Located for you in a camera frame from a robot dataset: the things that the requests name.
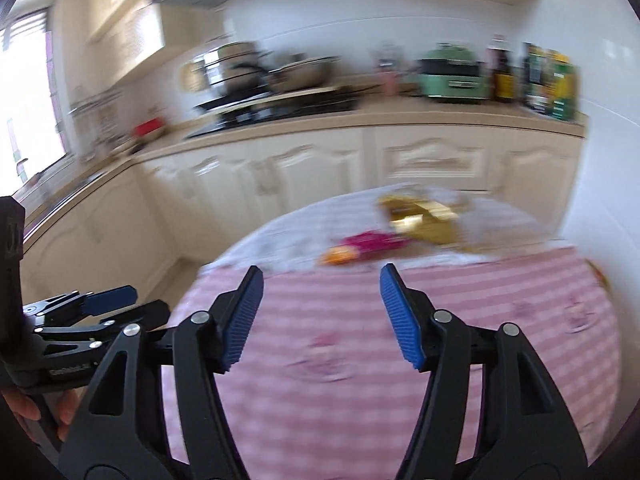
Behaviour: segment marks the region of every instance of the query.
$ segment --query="white lace cloth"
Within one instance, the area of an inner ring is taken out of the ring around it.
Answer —
[[[368,189],[337,196],[303,207],[268,222],[232,246],[200,272],[217,267],[259,266],[267,273],[318,271],[319,257],[349,236],[365,231],[389,231],[388,219],[378,199],[389,193],[423,196],[445,205],[460,201],[462,192],[427,188],[415,184]],[[531,215],[492,198],[469,195],[470,207],[459,218],[460,231],[467,244],[482,247],[480,254],[438,248],[412,242],[402,250],[391,251],[370,262],[342,266],[361,272],[392,262],[399,269],[442,265],[468,265],[492,262],[503,257],[531,254],[566,246],[554,240]]]

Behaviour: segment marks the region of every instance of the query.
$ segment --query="window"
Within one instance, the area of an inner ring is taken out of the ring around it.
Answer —
[[[47,12],[0,31],[0,196],[66,154]]]

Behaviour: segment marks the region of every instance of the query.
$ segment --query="brown bottle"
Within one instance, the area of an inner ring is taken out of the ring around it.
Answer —
[[[509,66],[506,50],[497,51],[497,65],[494,69],[494,100],[511,103],[515,97],[515,78]]]

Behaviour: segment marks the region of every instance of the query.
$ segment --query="black induction cooktop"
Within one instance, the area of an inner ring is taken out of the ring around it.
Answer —
[[[253,105],[251,101],[247,101],[246,106],[229,112],[222,112],[211,124],[207,124],[207,126],[204,126],[198,131],[189,134],[185,139],[193,139],[195,137],[226,132],[234,128],[282,119],[348,112],[354,110],[357,103],[358,94],[350,88],[340,88],[330,92],[286,98],[267,104],[257,102]],[[229,104],[233,104],[233,102],[221,102],[215,107]]]

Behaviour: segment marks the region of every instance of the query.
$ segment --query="silver rivet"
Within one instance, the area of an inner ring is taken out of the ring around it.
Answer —
[[[191,315],[191,322],[196,325],[201,325],[206,323],[209,320],[209,313],[201,310],[200,312],[196,312]]]
[[[433,319],[438,323],[448,323],[453,319],[453,316],[448,310],[436,310],[433,313]]]
[[[502,330],[506,335],[516,336],[520,333],[520,329],[513,323],[507,323],[502,327]]]
[[[128,335],[129,337],[137,335],[138,332],[140,332],[140,325],[136,324],[136,323],[131,323],[130,325],[127,325],[126,327],[124,327],[124,335]]]

